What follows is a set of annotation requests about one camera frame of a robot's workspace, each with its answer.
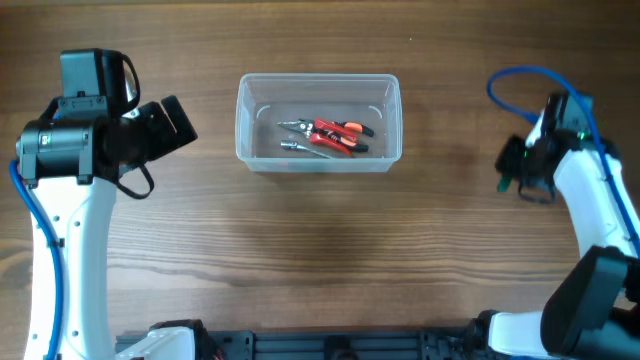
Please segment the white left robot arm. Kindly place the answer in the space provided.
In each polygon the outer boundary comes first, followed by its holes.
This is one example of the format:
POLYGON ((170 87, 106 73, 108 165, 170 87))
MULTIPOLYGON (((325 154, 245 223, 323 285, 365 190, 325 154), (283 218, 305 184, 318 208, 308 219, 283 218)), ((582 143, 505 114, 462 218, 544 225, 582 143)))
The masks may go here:
POLYGON ((29 122, 9 165, 32 218, 33 279, 27 359, 200 359, 201 321, 165 321, 116 351, 107 315, 107 242, 120 182, 197 134, 169 96, 129 114, 132 102, 104 96, 54 100, 29 122))

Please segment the green handled screwdriver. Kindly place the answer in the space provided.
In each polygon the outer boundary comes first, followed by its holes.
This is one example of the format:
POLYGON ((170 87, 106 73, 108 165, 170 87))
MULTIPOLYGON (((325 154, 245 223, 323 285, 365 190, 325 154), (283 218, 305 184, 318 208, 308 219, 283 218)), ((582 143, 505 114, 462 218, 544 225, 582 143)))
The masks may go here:
POLYGON ((508 176, 503 176, 498 185, 497 185, 497 191, 498 192, 506 192, 508 190, 508 188, 510 187, 512 178, 508 177, 508 176))

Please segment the clear plastic container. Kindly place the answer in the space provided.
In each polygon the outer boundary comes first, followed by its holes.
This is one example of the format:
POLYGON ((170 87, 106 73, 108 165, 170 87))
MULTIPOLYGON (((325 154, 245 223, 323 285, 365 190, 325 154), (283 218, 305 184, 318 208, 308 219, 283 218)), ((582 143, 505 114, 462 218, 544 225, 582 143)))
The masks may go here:
POLYGON ((250 73, 239 84, 236 154, 254 172, 386 172, 403 150, 391 74, 250 73), (292 140, 332 156, 285 150, 292 140))

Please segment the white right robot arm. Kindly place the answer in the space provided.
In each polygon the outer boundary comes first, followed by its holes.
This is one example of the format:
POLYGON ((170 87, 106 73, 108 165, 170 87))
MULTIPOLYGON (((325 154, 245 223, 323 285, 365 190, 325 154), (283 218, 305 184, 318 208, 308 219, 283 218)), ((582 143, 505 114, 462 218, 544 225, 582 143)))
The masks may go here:
POLYGON ((466 333, 469 351, 536 359, 636 359, 639 356, 639 219, 626 192, 615 146, 602 141, 567 92, 549 96, 525 137, 512 136, 495 168, 500 190, 562 196, 580 259, 538 312, 484 311, 466 333))

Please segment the silver combination wrench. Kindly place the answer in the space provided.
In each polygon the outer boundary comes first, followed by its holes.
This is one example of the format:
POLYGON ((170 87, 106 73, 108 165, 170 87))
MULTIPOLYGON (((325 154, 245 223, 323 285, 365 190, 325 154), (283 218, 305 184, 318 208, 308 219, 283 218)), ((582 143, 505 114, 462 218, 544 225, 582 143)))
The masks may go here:
POLYGON ((322 157, 322 158, 332 159, 332 156, 330 156, 330 155, 328 155, 326 153, 317 151, 317 150, 313 150, 313 149, 311 149, 309 147, 305 147, 305 146, 299 144, 296 141, 282 140, 280 142, 280 146, 285 150, 303 151, 303 152, 308 152, 308 153, 314 154, 314 155, 322 157))

